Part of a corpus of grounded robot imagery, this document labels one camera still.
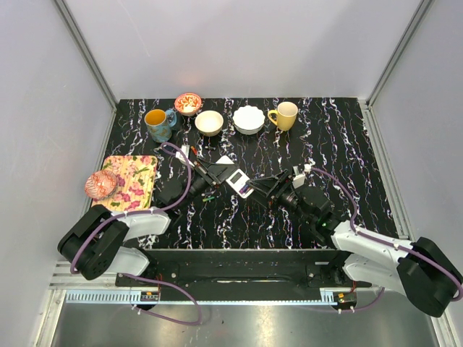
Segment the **white red remote control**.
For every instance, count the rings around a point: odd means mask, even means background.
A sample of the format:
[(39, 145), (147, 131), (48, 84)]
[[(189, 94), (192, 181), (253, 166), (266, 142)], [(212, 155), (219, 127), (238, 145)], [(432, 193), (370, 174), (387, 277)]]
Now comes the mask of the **white red remote control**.
[[(216, 163), (234, 163), (231, 158), (226, 155), (221, 156)], [(247, 199), (252, 193), (253, 189), (245, 192), (244, 194), (241, 191), (244, 187), (249, 184), (250, 178), (246, 173), (239, 168), (237, 165), (237, 170), (225, 181), (242, 199)]]

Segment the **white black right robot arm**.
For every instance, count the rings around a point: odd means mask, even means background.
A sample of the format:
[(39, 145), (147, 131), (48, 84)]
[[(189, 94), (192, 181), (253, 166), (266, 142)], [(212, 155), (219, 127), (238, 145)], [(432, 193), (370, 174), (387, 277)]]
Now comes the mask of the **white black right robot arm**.
[(341, 252), (328, 270), (335, 285), (371, 283), (405, 296), (431, 317), (441, 317), (451, 302), (462, 300), (462, 274), (434, 241), (395, 239), (356, 226), (353, 218), (343, 220), (321, 189), (288, 171), (247, 185), (261, 205), (291, 210), (306, 222), (315, 241)]

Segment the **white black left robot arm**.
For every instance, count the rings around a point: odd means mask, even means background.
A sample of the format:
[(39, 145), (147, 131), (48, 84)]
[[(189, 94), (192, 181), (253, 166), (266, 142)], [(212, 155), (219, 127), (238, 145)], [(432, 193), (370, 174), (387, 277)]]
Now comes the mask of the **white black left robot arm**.
[(156, 219), (166, 217), (168, 210), (189, 204), (208, 187), (218, 187), (238, 169), (222, 157), (217, 163), (197, 159), (189, 166), (187, 180), (172, 179), (158, 194), (158, 207), (148, 210), (111, 214), (96, 205), (78, 220), (58, 243), (58, 252), (71, 263), (71, 272), (94, 280), (106, 272), (129, 273), (141, 286), (154, 282), (157, 269), (139, 249), (123, 247), (126, 240), (166, 230)]

